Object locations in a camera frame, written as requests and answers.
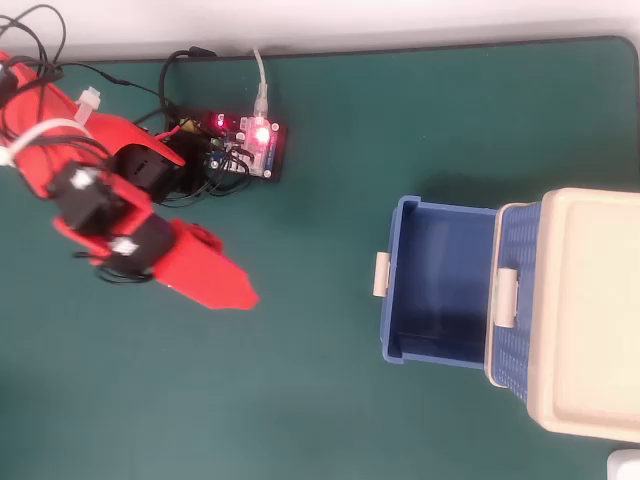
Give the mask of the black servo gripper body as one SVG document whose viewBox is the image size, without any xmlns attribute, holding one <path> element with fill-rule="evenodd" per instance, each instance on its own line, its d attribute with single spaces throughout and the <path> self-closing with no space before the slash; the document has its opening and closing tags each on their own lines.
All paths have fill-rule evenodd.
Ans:
<svg viewBox="0 0 640 480">
<path fill-rule="evenodd" d="M 171 224 L 153 214 L 134 233 L 114 237 L 109 242 L 111 255 L 107 267 L 120 274 L 147 273 L 174 244 Z"/>
</svg>

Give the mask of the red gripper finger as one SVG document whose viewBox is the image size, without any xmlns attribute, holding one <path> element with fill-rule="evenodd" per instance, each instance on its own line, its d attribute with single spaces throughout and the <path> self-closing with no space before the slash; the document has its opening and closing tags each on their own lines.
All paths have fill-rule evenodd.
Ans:
<svg viewBox="0 0 640 480">
<path fill-rule="evenodd" d="M 154 265 L 154 278 L 161 284 L 213 310 L 251 310 L 259 296 L 249 276 L 222 250 L 199 240 L 180 239 Z"/>
<path fill-rule="evenodd" d="M 192 238 L 214 250 L 222 250 L 223 242 L 212 232 L 195 223 L 186 223 L 180 219 L 172 221 L 172 227 L 178 238 Z"/>
</svg>

